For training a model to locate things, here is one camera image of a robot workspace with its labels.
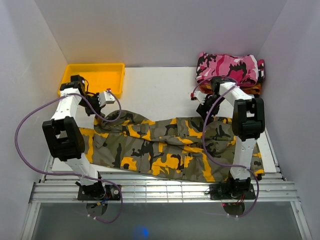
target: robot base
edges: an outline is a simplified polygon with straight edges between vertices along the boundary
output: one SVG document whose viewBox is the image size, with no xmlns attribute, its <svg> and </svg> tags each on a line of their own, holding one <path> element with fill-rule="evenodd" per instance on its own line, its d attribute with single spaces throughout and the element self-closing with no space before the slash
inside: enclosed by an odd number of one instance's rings
<svg viewBox="0 0 320 240">
<path fill-rule="evenodd" d="M 237 200 L 241 195 L 231 196 L 229 185 L 226 182 L 210 184 L 209 194 L 211 200 Z M 245 200 L 254 200 L 256 198 L 256 193 L 254 186 L 250 184 L 249 191 L 244 191 Z"/>
<path fill-rule="evenodd" d="M 121 199 L 120 193 L 114 185 L 105 185 L 105 195 L 108 197 L 108 201 L 118 201 Z M 79 187 L 77 199 L 79 201 L 99 201 L 99 199 L 95 199 L 92 196 L 85 195 L 81 186 Z"/>
</svg>

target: yellow plastic bin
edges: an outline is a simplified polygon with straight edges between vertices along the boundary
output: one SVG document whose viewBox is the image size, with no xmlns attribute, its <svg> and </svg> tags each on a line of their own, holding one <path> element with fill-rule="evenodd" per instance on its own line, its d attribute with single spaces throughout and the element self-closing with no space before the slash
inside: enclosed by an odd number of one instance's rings
<svg viewBox="0 0 320 240">
<path fill-rule="evenodd" d="M 69 83 L 72 75 L 80 75 L 89 82 L 88 91 L 100 93 L 111 89 L 112 93 L 120 98 L 124 82 L 125 65 L 123 63 L 90 63 L 69 64 L 66 66 L 61 84 Z"/>
</svg>

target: white enclosure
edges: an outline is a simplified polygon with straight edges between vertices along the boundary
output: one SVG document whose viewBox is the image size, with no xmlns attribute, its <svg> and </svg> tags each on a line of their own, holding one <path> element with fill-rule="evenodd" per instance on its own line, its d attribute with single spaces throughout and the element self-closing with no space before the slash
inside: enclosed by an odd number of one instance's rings
<svg viewBox="0 0 320 240">
<path fill-rule="evenodd" d="M 266 126 L 318 239 L 319 11 L 318 0 L 0 0 L 0 238 L 21 237 L 39 181 L 15 151 L 15 129 L 57 96 L 67 64 L 195 67 L 208 52 L 265 60 Z M 149 118 L 161 118 L 153 111 Z M 21 150 L 38 168 L 49 153 L 41 124 L 52 113 L 41 111 L 20 133 Z"/>
</svg>

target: camouflage pants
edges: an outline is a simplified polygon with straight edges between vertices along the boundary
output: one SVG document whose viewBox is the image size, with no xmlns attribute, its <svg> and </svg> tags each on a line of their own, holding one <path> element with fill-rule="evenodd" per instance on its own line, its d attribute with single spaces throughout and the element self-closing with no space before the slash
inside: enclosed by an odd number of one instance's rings
<svg viewBox="0 0 320 240">
<path fill-rule="evenodd" d="M 106 118 L 115 119 L 118 111 Z M 202 145 L 201 117 L 177 117 L 151 121 L 139 114 L 122 111 L 116 122 L 94 120 L 94 129 L 80 128 L 85 154 L 96 165 L 142 174 L 193 182 L 220 182 L 229 167 L 211 162 Z M 216 161 L 232 164 L 236 138 L 231 119 L 215 117 L 207 126 L 205 144 Z M 251 169 L 263 174 L 258 146 L 254 148 Z"/>
</svg>

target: pink camouflage fabric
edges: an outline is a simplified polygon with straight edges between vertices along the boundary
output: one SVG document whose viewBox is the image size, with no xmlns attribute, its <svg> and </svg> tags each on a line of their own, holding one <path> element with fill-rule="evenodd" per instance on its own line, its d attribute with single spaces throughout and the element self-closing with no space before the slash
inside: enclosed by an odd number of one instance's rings
<svg viewBox="0 0 320 240">
<path fill-rule="evenodd" d="M 227 54 L 208 54 L 202 52 L 199 55 L 196 68 L 197 83 L 215 76 L 227 76 L 237 81 L 240 87 L 252 87 L 261 83 L 264 78 L 263 59 L 257 62 L 253 55 L 231 56 Z M 200 85 L 204 93 L 211 93 L 210 80 Z"/>
</svg>

